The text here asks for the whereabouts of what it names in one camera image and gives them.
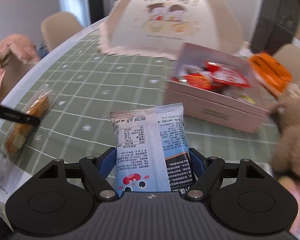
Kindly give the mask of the blue water bottle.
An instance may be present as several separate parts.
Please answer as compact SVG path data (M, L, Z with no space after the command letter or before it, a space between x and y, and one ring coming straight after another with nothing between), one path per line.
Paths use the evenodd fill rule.
M36 46L36 50L37 50L37 54L39 55L39 57L41 59L43 59L44 57L46 57L49 53L47 47L45 46L45 44L43 44L42 42L40 42L37 46Z

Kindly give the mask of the beige dining chair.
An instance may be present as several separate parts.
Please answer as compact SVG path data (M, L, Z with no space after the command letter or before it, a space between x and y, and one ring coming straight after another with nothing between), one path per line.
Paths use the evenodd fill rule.
M83 27L77 18L66 11L47 17L40 25L40 31L48 52L79 33Z

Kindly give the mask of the red yellow candy bag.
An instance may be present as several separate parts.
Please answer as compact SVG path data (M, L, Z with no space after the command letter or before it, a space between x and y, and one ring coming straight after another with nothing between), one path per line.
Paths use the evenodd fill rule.
M247 96L247 94L245 94L242 90L235 90L235 89L228 89L228 90L224 90L222 92L222 94L224 96L236 99L238 101L241 102L245 102L251 105L255 105L256 102L249 96Z

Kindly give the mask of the clear pastry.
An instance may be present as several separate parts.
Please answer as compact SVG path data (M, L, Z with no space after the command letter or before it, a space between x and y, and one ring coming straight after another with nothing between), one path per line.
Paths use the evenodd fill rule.
M40 125L41 119L53 102L54 93L51 88L44 86L38 90L21 111L24 114L39 119L39 124L21 124L14 122L9 128L0 146L0 152L10 159L16 159L31 132Z

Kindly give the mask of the blue white biscuit packet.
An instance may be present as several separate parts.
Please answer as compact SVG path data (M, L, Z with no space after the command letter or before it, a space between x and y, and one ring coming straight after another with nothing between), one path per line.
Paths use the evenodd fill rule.
M179 192L195 182L184 129L184 107L173 103L111 112L116 142L116 191Z

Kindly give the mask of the dark glass cabinet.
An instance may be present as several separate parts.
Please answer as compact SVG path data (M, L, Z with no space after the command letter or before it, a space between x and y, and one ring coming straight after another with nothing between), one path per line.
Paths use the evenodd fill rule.
M250 50L270 55L300 40L300 0L263 0Z

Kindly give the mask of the green grid tablecloth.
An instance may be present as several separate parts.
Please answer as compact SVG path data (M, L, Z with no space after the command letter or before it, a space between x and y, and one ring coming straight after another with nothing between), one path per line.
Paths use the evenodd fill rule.
M55 94L41 126L15 159L31 175L53 159L76 163L115 146L109 113L161 105L165 77L175 65L165 58L104 55L97 49L97 31L70 44L28 72L4 101L22 110L41 88ZM271 121L254 134L190 116L184 127L188 145L203 155L234 163L250 158L272 175L268 160L278 131Z

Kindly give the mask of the red chicken leg snack bag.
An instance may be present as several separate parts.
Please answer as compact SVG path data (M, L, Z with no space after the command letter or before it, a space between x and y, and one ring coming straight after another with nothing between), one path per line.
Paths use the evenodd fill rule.
M228 65L204 61L201 64L184 64L172 80L208 91L222 91L226 88L250 88L248 79Z

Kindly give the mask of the cartoon printed food cover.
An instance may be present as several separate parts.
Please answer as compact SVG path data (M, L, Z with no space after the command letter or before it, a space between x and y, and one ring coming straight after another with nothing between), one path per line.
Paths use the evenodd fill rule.
M239 20L222 0L118 0L100 24L104 54L175 60L185 43L231 55L245 45Z

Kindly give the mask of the pink jacket on chair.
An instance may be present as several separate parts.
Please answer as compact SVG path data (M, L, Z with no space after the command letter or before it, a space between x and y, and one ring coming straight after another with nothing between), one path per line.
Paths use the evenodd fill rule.
M0 41L0 103L39 61L27 36L12 34Z

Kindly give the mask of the brown plush teddy bear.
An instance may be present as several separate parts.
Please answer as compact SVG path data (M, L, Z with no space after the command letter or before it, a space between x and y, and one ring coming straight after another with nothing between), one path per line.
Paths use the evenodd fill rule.
M277 173L290 172L300 178L300 87L289 84L271 114L276 116L280 130L271 158L272 169Z

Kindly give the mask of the beige chair right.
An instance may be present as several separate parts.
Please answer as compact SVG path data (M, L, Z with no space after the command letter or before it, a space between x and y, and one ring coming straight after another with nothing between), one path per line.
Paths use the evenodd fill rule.
M285 44L273 57L290 72L292 82L300 86L300 48L293 44Z

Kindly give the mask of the pink cardboard gift box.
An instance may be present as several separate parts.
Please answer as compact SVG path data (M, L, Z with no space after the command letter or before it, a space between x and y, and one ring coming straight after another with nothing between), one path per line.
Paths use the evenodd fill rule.
M251 104L172 80L185 73L185 65L200 66L204 61L226 64L241 72L251 85L245 90L244 95L253 99L255 103ZM249 61L190 43L183 44L177 65L166 80L163 103L179 102L184 106L185 115L247 133L255 132L269 115Z

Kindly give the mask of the orange plastic bag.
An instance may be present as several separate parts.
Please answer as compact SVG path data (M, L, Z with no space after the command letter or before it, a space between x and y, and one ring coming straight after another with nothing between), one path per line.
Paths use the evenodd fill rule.
M265 52L249 58L258 82L273 96L279 98L292 82L291 73L274 57Z

